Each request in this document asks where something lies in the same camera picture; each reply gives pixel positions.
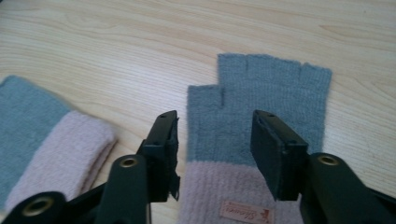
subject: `gray knit fabric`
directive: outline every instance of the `gray knit fabric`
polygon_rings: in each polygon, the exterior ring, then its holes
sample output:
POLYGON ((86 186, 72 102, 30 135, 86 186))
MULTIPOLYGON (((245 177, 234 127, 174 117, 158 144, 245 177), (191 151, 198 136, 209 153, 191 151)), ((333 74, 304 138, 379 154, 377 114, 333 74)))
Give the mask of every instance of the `gray knit fabric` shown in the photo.
POLYGON ((278 115, 309 144, 322 148, 332 71, 269 55, 219 55, 219 85, 189 87, 188 161, 255 165, 249 152, 255 109, 278 115))
POLYGON ((69 111, 68 105, 21 77, 0 83, 0 208, 41 143, 69 111))
POLYGON ((230 201, 271 209, 276 224, 302 224, 299 204, 274 201, 250 154, 252 115, 278 115, 309 143, 309 153, 321 151, 332 72, 269 55, 220 54, 218 63, 219 85, 189 87, 178 223, 245 223, 221 215, 230 201))

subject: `metal grommet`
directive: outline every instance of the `metal grommet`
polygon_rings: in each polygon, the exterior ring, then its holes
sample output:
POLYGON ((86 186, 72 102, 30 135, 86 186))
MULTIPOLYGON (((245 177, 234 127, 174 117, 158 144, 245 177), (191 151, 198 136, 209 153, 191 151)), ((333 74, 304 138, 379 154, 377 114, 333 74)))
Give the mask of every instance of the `metal grommet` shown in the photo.
POLYGON ((124 168, 132 167, 137 165, 137 160, 135 158, 126 158, 120 162, 120 166, 124 168))
POLYGON ((338 165, 338 160, 331 156, 319 156, 318 160, 326 165, 338 165))
POLYGON ((39 197, 29 203, 22 211, 26 217, 33 217, 42 214, 53 205, 51 197, 39 197))

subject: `black plastic bracket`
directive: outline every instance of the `black plastic bracket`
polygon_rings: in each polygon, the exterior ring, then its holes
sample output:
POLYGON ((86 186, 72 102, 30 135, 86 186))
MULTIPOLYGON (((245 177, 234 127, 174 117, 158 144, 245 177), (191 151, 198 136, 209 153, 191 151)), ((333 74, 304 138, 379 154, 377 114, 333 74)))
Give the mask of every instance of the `black plastic bracket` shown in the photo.
POLYGON ((94 223, 151 223, 143 156, 123 156, 113 162, 94 223))
POLYGON ((274 114, 254 112, 252 155, 276 200, 295 201, 302 194, 304 223, 396 223, 394 200, 381 203, 343 160, 327 153, 308 155, 307 147, 274 114))
POLYGON ((174 110, 158 116, 136 153, 148 161, 148 192, 152 203, 166 202, 169 193, 178 199, 177 149, 177 112, 174 110))

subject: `fabric tag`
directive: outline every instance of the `fabric tag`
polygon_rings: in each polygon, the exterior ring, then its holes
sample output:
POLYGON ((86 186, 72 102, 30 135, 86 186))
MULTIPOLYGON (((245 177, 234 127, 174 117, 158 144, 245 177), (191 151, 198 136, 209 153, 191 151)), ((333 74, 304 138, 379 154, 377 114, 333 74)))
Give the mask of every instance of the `fabric tag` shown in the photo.
POLYGON ((252 224, 274 224, 272 209, 255 205, 224 201, 220 216, 252 224))

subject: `wood grain surface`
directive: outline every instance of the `wood grain surface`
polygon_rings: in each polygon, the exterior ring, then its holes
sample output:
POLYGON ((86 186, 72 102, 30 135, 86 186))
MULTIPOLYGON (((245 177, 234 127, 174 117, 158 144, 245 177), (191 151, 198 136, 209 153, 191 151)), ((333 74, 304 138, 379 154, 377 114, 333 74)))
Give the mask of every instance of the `wood grain surface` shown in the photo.
MULTIPOLYGON (((394 0, 4 0, 0 80, 26 77, 114 125, 119 142, 96 186, 173 109, 184 175, 187 88, 217 83, 219 53, 328 67, 324 151, 396 197, 395 12, 394 0)), ((179 207, 154 204, 153 223, 176 223, 179 207)))

